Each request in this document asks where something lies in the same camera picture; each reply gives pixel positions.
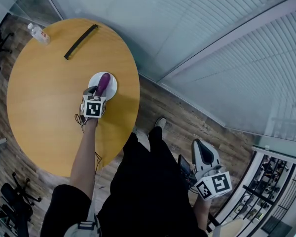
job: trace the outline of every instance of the round wooden table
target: round wooden table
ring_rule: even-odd
[[[99,28],[64,55],[93,24]],[[96,130],[96,152],[103,165],[121,151],[139,108],[139,77],[133,56],[111,28],[88,19],[67,19],[45,28],[49,45],[31,39],[17,58],[8,84],[7,112],[23,152],[40,168],[70,176],[82,138],[78,113],[82,94],[97,72],[116,77],[116,95],[107,102]]]

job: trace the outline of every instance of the person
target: person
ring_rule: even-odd
[[[166,119],[160,118],[149,133],[150,152],[131,133],[111,194],[95,218],[103,237],[207,236],[211,202],[199,196],[191,207],[180,168],[162,140],[165,124]],[[96,126],[95,118],[85,125],[70,183],[54,189],[41,237],[62,237],[72,225],[87,219],[95,181]]]

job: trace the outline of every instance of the leg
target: leg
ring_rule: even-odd
[[[138,142],[135,133],[131,133],[123,150],[123,160],[111,182],[111,194],[130,192],[134,186],[132,180],[138,176],[138,173],[143,172],[151,161],[150,152]]]
[[[178,168],[178,164],[174,159],[167,144],[162,140],[162,128],[155,126],[149,133],[150,152],[155,154],[163,161],[163,164],[169,168]]]
[[[80,189],[67,184],[57,186],[40,236],[64,236],[69,227],[87,220],[90,205],[91,199]]]

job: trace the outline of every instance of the wooden floor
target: wooden floor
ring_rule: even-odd
[[[31,38],[26,27],[27,22],[14,16],[9,16],[2,26],[3,36],[11,31],[15,33],[15,36],[5,45],[6,48],[12,49],[13,53],[4,54],[0,60],[2,67],[0,71],[0,138],[7,138],[6,146],[0,147],[0,189],[6,182],[14,186],[11,176],[13,171],[17,173],[21,181],[25,181],[26,178],[31,179],[29,193],[42,198],[42,202],[36,203],[33,207],[34,214],[29,226],[30,236],[37,236],[49,206],[53,189],[59,184],[68,183],[69,180],[66,177],[50,174],[35,166],[19,148],[9,126],[6,111],[7,86],[13,64],[22,48]],[[140,83],[141,97],[136,122],[137,129],[148,133],[157,118],[166,117],[168,122],[163,136],[176,159],[179,154],[182,154],[191,161],[190,147],[194,138],[201,138],[211,143],[218,149],[221,161],[230,172],[235,187],[252,157],[253,136],[221,127],[190,105],[144,78],[140,78]],[[101,178],[95,188],[97,195],[96,212],[101,209],[102,204],[110,194],[110,183],[121,160],[122,153],[102,171]],[[212,214],[219,210],[229,194],[213,201]],[[194,203],[195,199],[196,196],[191,193],[191,204]]]

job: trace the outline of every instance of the purple eggplant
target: purple eggplant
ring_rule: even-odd
[[[111,76],[109,73],[105,73],[100,78],[100,81],[98,83],[97,90],[95,91],[95,96],[101,97],[105,89],[107,88],[109,82],[111,80]]]

